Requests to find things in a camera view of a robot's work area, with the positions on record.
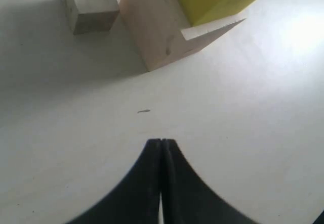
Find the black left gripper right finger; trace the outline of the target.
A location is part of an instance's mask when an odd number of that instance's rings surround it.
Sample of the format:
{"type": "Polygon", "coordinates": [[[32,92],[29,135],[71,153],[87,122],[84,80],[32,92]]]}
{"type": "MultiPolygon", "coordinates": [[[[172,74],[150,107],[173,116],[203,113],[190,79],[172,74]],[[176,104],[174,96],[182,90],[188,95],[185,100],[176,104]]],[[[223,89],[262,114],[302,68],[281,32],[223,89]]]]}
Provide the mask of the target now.
{"type": "Polygon", "coordinates": [[[164,223],[255,223],[206,185],[175,140],[162,140],[160,173],[164,223]]]}

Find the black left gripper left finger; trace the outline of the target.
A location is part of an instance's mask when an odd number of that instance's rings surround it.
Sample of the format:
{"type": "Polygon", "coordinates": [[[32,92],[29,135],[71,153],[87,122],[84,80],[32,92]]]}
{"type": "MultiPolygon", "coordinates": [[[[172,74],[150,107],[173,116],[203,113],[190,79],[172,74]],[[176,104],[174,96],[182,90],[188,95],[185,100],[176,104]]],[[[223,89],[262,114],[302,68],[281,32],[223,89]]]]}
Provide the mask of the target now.
{"type": "Polygon", "coordinates": [[[69,223],[159,223],[161,157],[161,140],[148,140],[119,184],[69,223]]]}

